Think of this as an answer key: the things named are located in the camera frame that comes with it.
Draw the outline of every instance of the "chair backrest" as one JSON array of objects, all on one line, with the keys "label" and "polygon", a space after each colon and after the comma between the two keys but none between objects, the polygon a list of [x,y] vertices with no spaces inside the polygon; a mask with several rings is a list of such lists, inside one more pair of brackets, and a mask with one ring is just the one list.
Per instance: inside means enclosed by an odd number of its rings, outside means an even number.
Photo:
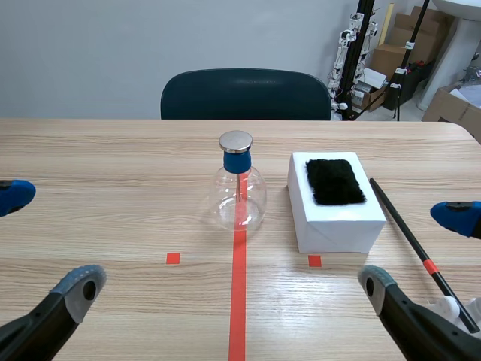
[{"label": "chair backrest", "polygon": [[320,80],[293,71],[191,71],[165,86],[161,118],[330,120],[331,100]]}]

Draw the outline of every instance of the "white box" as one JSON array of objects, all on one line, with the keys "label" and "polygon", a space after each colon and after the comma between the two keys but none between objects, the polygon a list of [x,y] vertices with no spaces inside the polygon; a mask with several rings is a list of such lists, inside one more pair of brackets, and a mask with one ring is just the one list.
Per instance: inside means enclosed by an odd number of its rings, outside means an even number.
[{"label": "white box", "polygon": [[[356,205],[318,205],[307,179],[312,159],[345,159],[366,197]],[[386,218],[355,153],[293,153],[289,164],[289,197],[300,253],[368,253]]]}]

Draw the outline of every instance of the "white wall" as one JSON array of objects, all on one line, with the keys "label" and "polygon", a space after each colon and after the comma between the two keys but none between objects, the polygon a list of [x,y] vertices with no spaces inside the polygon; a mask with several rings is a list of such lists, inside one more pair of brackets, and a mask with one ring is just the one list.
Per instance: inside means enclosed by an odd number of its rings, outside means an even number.
[{"label": "white wall", "polygon": [[[377,0],[380,25],[391,1],[407,13],[422,3]],[[325,80],[356,8],[356,0],[2,0],[0,117],[159,118],[169,79],[202,68]]]}]

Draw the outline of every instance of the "glass bottle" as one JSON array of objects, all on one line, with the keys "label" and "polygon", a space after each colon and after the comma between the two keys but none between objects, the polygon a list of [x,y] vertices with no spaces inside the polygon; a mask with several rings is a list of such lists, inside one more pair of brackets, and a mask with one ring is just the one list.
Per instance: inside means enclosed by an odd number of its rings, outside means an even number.
[{"label": "glass bottle", "polygon": [[252,167],[252,144],[251,135],[241,131],[227,132],[219,139],[224,166],[210,185],[210,211],[226,229],[254,230],[264,218],[267,190],[259,171]]}]

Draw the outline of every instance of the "black stick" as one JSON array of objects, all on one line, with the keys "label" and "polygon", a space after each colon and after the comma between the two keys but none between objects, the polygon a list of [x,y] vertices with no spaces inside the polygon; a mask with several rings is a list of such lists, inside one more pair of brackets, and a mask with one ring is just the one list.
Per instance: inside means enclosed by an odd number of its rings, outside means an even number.
[{"label": "black stick", "polygon": [[373,187],[374,192],[381,199],[384,206],[387,208],[392,218],[394,219],[394,221],[398,224],[399,228],[406,236],[407,240],[413,247],[418,257],[421,259],[422,263],[426,267],[426,270],[428,271],[430,276],[433,277],[434,282],[436,282],[441,292],[443,292],[445,296],[451,296],[456,300],[456,302],[459,305],[459,311],[460,311],[459,318],[461,319],[461,321],[463,321],[466,328],[471,333],[479,332],[479,327],[478,325],[476,325],[476,322],[474,322],[471,315],[467,312],[466,308],[464,308],[463,304],[459,301],[457,295],[448,285],[448,283],[446,282],[442,274],[439,272],[439,270],[437,269],[433,261],[431,261],[428,254],[424,251],[419,241],[416,239],[416,237],[414,237],[414,234],[410,231],[407,224],[402,219],[401,215],[398,213],[398,211],[396,211],[396,208],[394,208],[394,205],[392,205],[391,201],[389,201],[388,196],[383,192],[379,184],[377,184],[377,182],[373,178],[369,180],[369,183],[371,183],[371,186]]}]

